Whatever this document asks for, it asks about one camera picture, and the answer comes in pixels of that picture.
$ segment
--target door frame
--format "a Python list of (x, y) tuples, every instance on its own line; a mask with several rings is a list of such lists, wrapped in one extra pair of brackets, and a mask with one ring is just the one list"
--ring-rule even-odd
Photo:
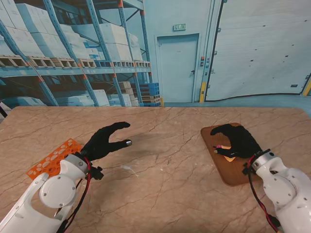
[(154, 36), (155, 39), (155, 56), (156, 56), (156, 69), (157, 69), (157, 74), (158, 74), (158, 80), (159, 80), (159, 85), (160, 85), (160, 93), (163, 95), (162, 90), (163, 90), (163, 79), (162, 79), (162, 69), (161, 69), (161, 61), (160, 61), (160, 47), (158, 45), (158, 38), (159, 37), (164, 37), (164, 36), (183, 36), (183, 35), (193, 35), (193, 34), (198, 34), (198, 45), (197, 45), (197, 51), (196, 51), (196, 62), (195, 62), (195, 73), (194, 73), (194, 78), (193, 78), (193, 83), (192, 83), (192, 100), (191, 103), (194, 103), (194, 97), (195, 97), (195, 84), (197, 82), (197, 77), (198, 77), (198, 67), (199, 67), (199, 62), (200, 62), (200, 47), (201, 47), (201, 32), (180, 32), (178, 34), (176, 33), (167, 33), (167, 34), (158, 34)]

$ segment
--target marble tabletop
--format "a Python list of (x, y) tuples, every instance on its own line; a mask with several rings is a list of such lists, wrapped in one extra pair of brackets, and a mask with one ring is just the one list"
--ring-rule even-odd
[[(272, 233), (249, 185), (222, 182), (200, 135), (211, 125), (238, 122), (311, 175), (311, 120), (300, 109), (17, 107), (0, 124), (0, 219), (31, 183), (29, 168), (70, 137), (83, 145), (117, 121), (131, 127), (111, 141), (133, 145), (95, 162), (104, 178), (92, 180), (69, 232)], [(255, 189), (272, 213), (261, 181)]]

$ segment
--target warehouse backdrop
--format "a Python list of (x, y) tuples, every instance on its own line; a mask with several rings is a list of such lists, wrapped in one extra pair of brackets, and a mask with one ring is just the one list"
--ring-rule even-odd
[(309, 0), (0, 0), (11, 108), (308, 95)]

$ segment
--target exit sign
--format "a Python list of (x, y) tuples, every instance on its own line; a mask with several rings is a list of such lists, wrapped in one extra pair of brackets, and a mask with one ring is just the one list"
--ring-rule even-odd
[(180, 24), (175, 24), (173, 26), (173, 31), (184, 31), (186, 30), (186, 24), (185, 23), (180, 23)]

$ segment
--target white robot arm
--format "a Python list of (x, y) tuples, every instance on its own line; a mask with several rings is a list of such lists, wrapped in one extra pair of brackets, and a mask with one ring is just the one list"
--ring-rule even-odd
[[(1, 233), (55, 233), (67, 217), (76, 200), (76, 180), (86, 176), (85, 161), (70, 154), (60, 161), (60, 173), (49, 178), (42, 173), (30, 184), (11, 211), (0, 223)], [(31, 200), (39, 190), (39, 198), (50, 208), (61, 208), (54, 218), (49, 218), (31, 206)]]
[(285, 233), (311, 232), (311, 180), (301, 170), (287, 168), (281, 158), (268, 152), (252, 163), (263, 180), (267, 197)]

